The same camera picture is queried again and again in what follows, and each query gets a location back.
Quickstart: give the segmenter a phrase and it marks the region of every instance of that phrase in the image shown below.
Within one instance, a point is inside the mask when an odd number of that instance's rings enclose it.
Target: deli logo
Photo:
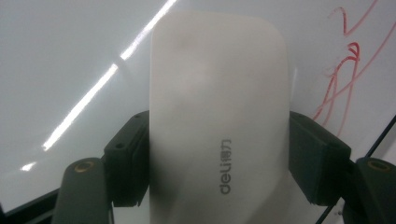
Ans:
[[[223,195],[231,192],[231,140],[221,141],[220,147],[220,185],[219,189]]]

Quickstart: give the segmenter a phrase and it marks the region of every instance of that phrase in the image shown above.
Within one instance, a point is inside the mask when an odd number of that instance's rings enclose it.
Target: black wire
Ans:
[[[367,152],[365,157],[371,157],[373,155],[373,153],[378,148],[379,144],[381,144],[382,140],[384,140],[385,136],[387,136],[388,132],[390,131],[390,129],[392,129],[392,127],[395,123],[396,123],[396,115],[393,117],[393,119],[390,121],[388,126],[381,133],[381,135],[379,135],[379,137],[376,139],[373,146]],[[324,221],[324,219],[327,217],[327,215],[329,215],[329,213],[332,211],[332,209],[333,209],[333,206],[327,207],[326,210],[324,210],[323,214],[318,219],[318,221],[316,222],[316,224],[321,224]]]

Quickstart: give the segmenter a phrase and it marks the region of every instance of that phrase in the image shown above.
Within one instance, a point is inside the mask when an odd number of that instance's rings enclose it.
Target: red scribble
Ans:
[[[386,38],[384,39],[384,41],[381,43],[381,45],[379,46],[379,48],[376,50],[375,54],[373,55],[373,57],[369,60],[369,62],[364,65],[364,67],[359,71],[359,73],[357,73],[358,71],[358,65],[359,65],[359,60],[360,60],[360,46],[358,43],[353,42],[351,44],[348,45],[348,50],[350,52],[352,52],[355,57],[353,56],[348,56],[345,57],[345,59],[343,61],[341,61],[337,67],[334,69],[334,72],[331,75],[331,81],[329,83],[329,87],[327,89],[326,95],[323,99],[323,103],[318,107],[317,109],[317,113],[316,115],[313,117],[313,119],[317,119],[318,116],[321,114],[321,112],[323,111],[323,107],[327,104],[330,104],[329,106],[329,110],[326,116],[326,119],[323,123],[323,125],[326,125],[327,121],[329,120],[331,114],[332,114],[332,106],[334,104],[335,99],[342,94],[344,91],[346,91],[347,89],[349,89],[348,92],[348,97],[346,100],[346,109],[344,111],[344,116],[343,116],[343,120],[341,122],[341,126],[340,129],[338,130],[338,134],[339,135],[341,133],[341,131],[343,130],[344,124],[346,122],[346,118],[347,118],[347,113],[349,110],[349,106],[350,106],[350,100],[352,97],[352,91],[353,91],[353,85],[355,84],[355,82],[361,77],[361,75],[366,71],[366,69],[371,65],[371,63],[373,62],[373,60],[378,56],[378,54],[381,52],[381,50],[384,48],[384,46],[386,45],[386,43],[388,42],[390,36],[392,35],[393,31],[396,28],[396,22],[393,23],[392,28],[390,29],[389,33],[387,34]],[[343,89],[341,89],[340,91],[337,91],[337,77],[338,77],[338,72],[341,69],[342,65],[347,62],[347,61],[354,61],[355,65],[354,65],[354,69],[353,69],[353,73],[352,73],[352,79],[345,85],[345,87]],[[330,89],[332,88],[332,97],[329,98],[329,94],[330,94]]]
[[[370,7],[367,9],[367,11],[364,13],[364,15],[361,17],[361,19],[348,31],[347,30],[347,12],[343,7],[338,7],[336,8],[329,16],[329,18],[336,12],[336,11],[341,11],[343,13],[343,18],[344,18],[344,36],[349,36],[351,35],[358,27],[364,22],[366,19],[367,15],[371,12],[373,7],[375,6],[376,2],[378,0],[374,0],[374,2],[370,5]]]

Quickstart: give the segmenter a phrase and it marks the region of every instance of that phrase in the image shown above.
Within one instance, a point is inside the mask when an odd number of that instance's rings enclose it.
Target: white eraser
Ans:
[[[268,21],[164,16],[151,52],[151,224],[247,223],[288,173],[289,96]]]

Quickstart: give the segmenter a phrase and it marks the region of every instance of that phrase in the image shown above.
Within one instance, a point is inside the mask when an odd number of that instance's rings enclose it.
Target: whiteboard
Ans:
[[[7,210],[59,187],[68,164],[100,156],[132,114],[149,109],[145,27],[166,12],[161,11],[166,4],[169,11],[217,11],[271,22],[287,44],[291,110],[337,134],[352,147],[352,160],[365,154],[396,113],[394,0],[3,0],[0,201]],[[134,55],[123,60],[121,54],[136,40]],[[117,73],[43,153],[42,144],[112,64]],[[389,142],[378,155],[395,163]],[[81,146],[84,150],[70,149]],[[20,171],[26,163],[34,164],[30,175]],[[314,223],[324,208],[310,205],[288,181],[277,223]],[[337,212],[327,223],[339,220]],[[141,223],[147,215],[134,214]]]

